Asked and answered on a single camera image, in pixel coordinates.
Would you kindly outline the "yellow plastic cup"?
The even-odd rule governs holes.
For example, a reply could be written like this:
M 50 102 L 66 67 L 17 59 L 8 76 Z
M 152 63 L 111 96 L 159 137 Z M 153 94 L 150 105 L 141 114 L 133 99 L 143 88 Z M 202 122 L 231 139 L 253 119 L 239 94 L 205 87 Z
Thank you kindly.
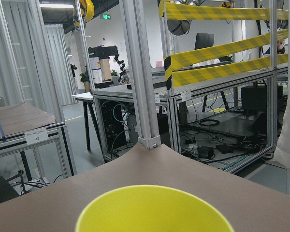
M 232 232 L 212 205 L 182 190 L 134 185 L 102 194 L 80 214 L 77 232 Z

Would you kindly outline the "yellow black hazard tape barrier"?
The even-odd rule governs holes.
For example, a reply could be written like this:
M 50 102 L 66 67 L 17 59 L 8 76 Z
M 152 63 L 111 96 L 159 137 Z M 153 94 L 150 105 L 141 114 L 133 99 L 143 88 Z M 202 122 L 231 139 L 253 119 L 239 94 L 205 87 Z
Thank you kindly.
M 191 6 L 168 0 L 161 0 L 158 8 L 160 18 L 172 20 L 288 20 L 289 18 L 288 10 L 283 9 L 273 12 L 269 8 Z M 280 54 L 221 66 L 184 70 L 184 67 L 192 64 L 269 45 L 272 41 L 272 35 L 267 33 L 241 41 L 171 54 L 164 61 L 167 90 L 288 62 L 288 54 Z

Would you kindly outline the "neighbouring brown work table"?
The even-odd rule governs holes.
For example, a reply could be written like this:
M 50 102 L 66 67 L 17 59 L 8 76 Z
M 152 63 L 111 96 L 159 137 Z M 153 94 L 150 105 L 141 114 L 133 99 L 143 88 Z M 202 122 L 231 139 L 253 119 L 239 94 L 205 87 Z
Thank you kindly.
M 27 103 L 0 107 L 0 157 L 53 142 L 65 126 Z

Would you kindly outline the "aluminium frame post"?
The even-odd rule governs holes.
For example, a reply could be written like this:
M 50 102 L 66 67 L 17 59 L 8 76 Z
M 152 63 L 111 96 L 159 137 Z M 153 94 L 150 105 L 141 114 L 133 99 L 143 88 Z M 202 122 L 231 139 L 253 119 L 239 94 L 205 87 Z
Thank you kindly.
M 120 0 L 131 75 L 138 141 L 151 150 L 161 145 L 142 0 Z

